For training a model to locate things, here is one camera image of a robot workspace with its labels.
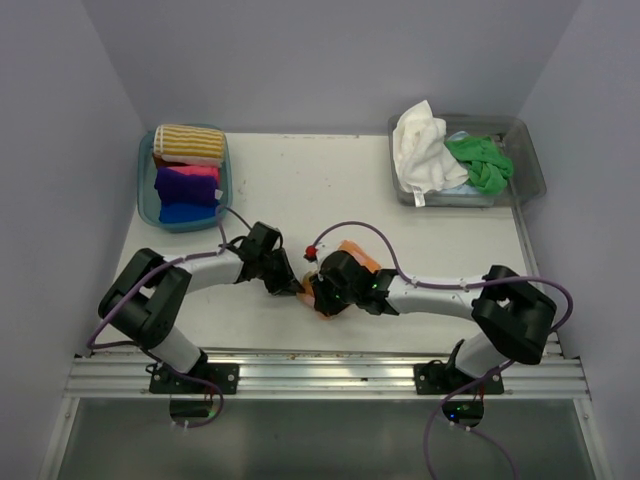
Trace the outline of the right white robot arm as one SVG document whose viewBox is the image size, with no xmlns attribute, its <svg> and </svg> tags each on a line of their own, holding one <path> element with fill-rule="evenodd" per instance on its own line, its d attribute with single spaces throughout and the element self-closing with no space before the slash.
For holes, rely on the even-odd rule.
<svg viewBox="0 0 640 480">
<path fill-rule="evenodd" d="M 447 361 L 420 369 L 436 393 L 468 392 L 508 361 L 539 364 L 557 312 L 550 297 L 500 265 L 477 281 L 445 287 L 406 279 L 397 269 L 369 267 L 337 250 L 304 277 L 303 286 L 307 303 L 326 318 L 356 306 L 371 315 L 428 313 L 475 323 L 479 333 L 459 341 Z"/>
</svg>

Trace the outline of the orange patterned towel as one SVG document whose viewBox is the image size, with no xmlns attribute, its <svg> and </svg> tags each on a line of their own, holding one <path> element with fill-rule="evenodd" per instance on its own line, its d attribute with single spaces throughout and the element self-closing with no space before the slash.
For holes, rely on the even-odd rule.
<svg viewBox="0 0 640 480">
<path fill-rule="evenodd" d="M 372 291 L 376 274 L 381 269 L 382 266 L 369 256 L 357 243 L 350 240 L 344 240 L 320 266 L 316 264 L 316 267 L 313 270 L 308 271 L 302 276 L 300 283 L 304 286 L 305 292 L 297 295 L 297 297 L 303 304 L 314 310 L 314 298 L 310 286 L 310 277 L 314 274 L 320 274 L 322 276 L 326 275 L 329 277 L 364 279 L 365 290 L 361 299 L 355 304 L 357 305 L 362 303 L 365 300 L 365 297 Z M 316 313 L 323 319 L 333 318 L 324 317 L 322 314 L 318 312 Z"/>
</svg>

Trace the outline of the purple towel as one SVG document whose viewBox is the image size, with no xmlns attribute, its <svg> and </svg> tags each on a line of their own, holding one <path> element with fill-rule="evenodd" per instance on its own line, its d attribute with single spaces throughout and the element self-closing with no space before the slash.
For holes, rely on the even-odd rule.
<svg viewBox="0 0 640 480">
<path fill-rule="evenodd" d="M 154 188 L 161 203 L 190 203 L 213 206 L 217 203 L 216 190 L 219 181 L 213 177 L 182 175 L 162 167 L 157 170 Z"/>
</svg>

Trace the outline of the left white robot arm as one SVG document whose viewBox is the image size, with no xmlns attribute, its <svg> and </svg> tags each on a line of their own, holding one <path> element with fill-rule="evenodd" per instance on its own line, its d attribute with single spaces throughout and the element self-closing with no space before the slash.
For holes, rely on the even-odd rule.
<svg viewBox="0 0 640 480">
<path fill-rule="evenodd" d="M 101 324 L 89 340 L 107 326 L 173 370 L 172 379 L 185 392 L 201 390 L 208 379 L 206 355 L 175 326 L 184 298 L 217 285 L 258 279 L 273 296 L 304 291 L 283 247 L 281 232 L 257 222 L 245 236 L 217 250 L 185 256 L 163 256 L 144 248 L 136 252 L 98 306 Z"/>
</svg>

